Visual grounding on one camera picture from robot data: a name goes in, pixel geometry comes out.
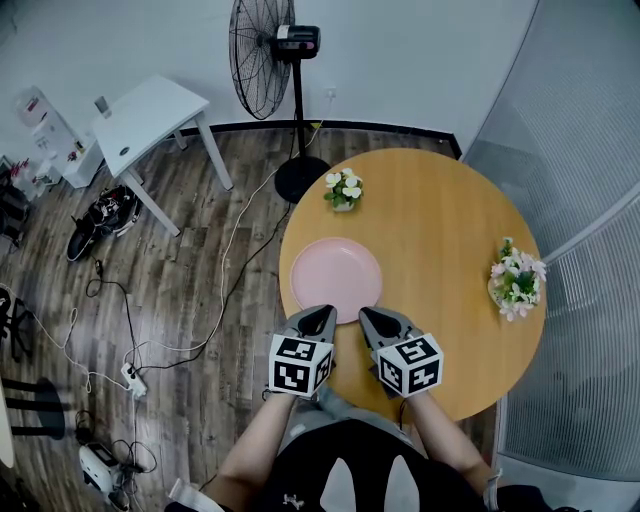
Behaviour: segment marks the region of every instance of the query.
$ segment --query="standing fan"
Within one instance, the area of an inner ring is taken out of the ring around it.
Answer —
[[[320,49],[318,27],[295,25],[293,0],[235,0],[229,26],[231,75],[242,106],[266,119],[280,106],[293,68],[299,156],[276,173],[276,190],[297,203],[329,170],[329,164],[305,151],[300,61]]]

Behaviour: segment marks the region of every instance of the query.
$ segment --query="fan motor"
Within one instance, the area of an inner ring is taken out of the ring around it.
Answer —
[[[320,29],[311,25],[280,25],[273,40],[276,59],[313,59],[320,49]]]

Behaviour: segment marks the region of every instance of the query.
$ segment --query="black and white marker cube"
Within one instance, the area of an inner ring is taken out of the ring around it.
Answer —
[[[376,351],[378,377],[405,398],[442,382],[442,350],[431,334]]]
[[[269,389],[310,398],[331,372],[333,344],[274,334]]]

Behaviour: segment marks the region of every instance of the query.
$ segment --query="white wall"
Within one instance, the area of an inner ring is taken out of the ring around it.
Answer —
[[[322,30],[303,65],[305,116],[455,133],[463,151],[512,64],[535,0],[297,0],[300,24]],[[153,73],[210,99],[210,124],[251,121],[233,88],[232,0],[33,0],[0,47],[0,154],[34,149],[13,113],[37,85],[82,136],[93,100],[115,100]],[[273,116],[293,116],[293,87]]]

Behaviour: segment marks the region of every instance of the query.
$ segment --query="white cable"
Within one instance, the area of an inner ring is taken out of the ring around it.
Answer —
[[[313,142],[313,140],[316,138],[316,135],[318,134],[318,132],[320,131],[320,128],[322,127],[322,124],[325,122],[326,118],[329,116],[329,113],[331,112],[331,106],[333,105],[333,98],[331,98],[329,100],[329,108],[327,110],[327,115],[325,116],[325,118],[320,121],[320,124],[318,125],[318,127],[315,129],[315,131],[313,132],[313,136],[311,137],[311,140],[309,141],[309,143],[305,146],[305,147],[309,147],[311,145],[311,143]],[[300,152],[298,151],[293,158],[297,157],[300,154]],[[209,335],[209,337],[203,341],[202,343],[200,343],[199,345],[196,345],[195,347],[190,347],[190,348],[175,348],[175,347],[171,347],[169,345],[165,345],[164,343],[160,343],[159,341],[154,341],[154,340],[149,340],[149,342],[151,343],[155,343],[156,345],[160,345],[161,347],[166,348],[167,350],[172,350],[173,352],[191,352],[192,350],[197,350],[200,347],[206,345],[207,343],[209,343],[209,341],[211,340],[211,338],[213,338],[213,336],[215,335],[215,333],[218,331],[218,327],[220,326],[220,322],[222,321],[222,315],[224,313],[224,267],[225,267],[225,261],[227,259],[227,253],[229,252],[229,249],[231,249],[231,244],[233,243],[233,237],[236,234],[236,230],[238,229],[238,225],[240,224],[240,219],[242,218],[242,216],[244,215],[244,212],[247,211],[247,209],[249,208],[249,206],[251,205],[251,201],[253,201],[253,198],[255,197],[255,195],[260,192],[263,187],[267,184],[267,182],[271,179],[271,177],[278,172],[278,169],[276,169],[275,171],[273,171],[271,174],[269,174],[269,176],[267,176],[267,179],[265,179],[262,182],[262,185],[260,185],[254,192],[253,194],[251,194],[251,197],[249,197],[249,201],[247,202],[246,206],[242,209],[242,211],[240,212],[240,215],[238,215],[238,218],[236,220],[235,225],[233,226],[233,231],[231,232],[231,237],[229,238],[229,244],[227,245],[227,248],[225,249],[223,255],[222,255],[222,263],[220,265],[220,270],[221,270],[221,281],[220,281],[220,303],[221,303],[221,309],[220,309],[220,315],[218,316],[218,321],[216,322],[215,327],[213,328],[213,331],[211,331],[211,334]],[[138,348],[141,347],[142,345],[148,343],[147,341],[145,341],[144,343],[138,345]],[[134,349],[129,350],[129,352],[127,352],[126,355],[128,355],[129,353],[133,352]]]
[[[0,283],[0,287],[4,288],[5,290],[7,290],[11,295],[13,295],[14,298],[18,298],[18,296],[16,295],[16,293],[9,288],[6,284],[4,283]],[[40,321],[40,319],[36,316],[36,314],[29,310],[31,312],[31,314],[33,315],[33,318],[35,319],[35,321],[38,323],[38,325],[40,326],[40,328],[44,331],[44,333],[47,335],[47,337],[51,340],[51,342],[58,347],[60,350],[62,350],[62,353],[64,354],[64,357],[66,357],[72,364],[74,364],[75,366],[80,367],[82,370],[84,370],[84,372],[87,374],[87,383],[85,385],[86,389],[87,389],[87,393],[91,393],[91,375],[96,375],[98,377],[102,377],[104,379],[107,379],[109,382],[111,382],[112,384],[115,384],[116,386],[120,386],[122,389],[124,389],[125,391],[129,391],[129,388],[126,386],[123,386],[122,384],[120,384],[119,382],[116,382],[115,380],[113,380],[111,377],[107,377],[106,375],[103,375],[102,373],[98,373],[98,372],[91,372],[89,371],[89,369],[78,363],[77,361],[74,361],[73,359],[71,359],[69,357],[69,355],[67,354],[67,344],[69,343],[69,340],[71,339],[71,333],[73,332],[73,327],[76,325],[76,321],[78,320],[78,308],[73,308],[71,310],[71,315],[69,318],[69,332],[67,333],[67,337],[64,340],[64,343],[59,344],[56,342],[56,340],[53,339],[53,337],[51,336],[51,334],[49,334],[49,331],[47,331],[44,327],[44,325],[42,325],[42,322]]]

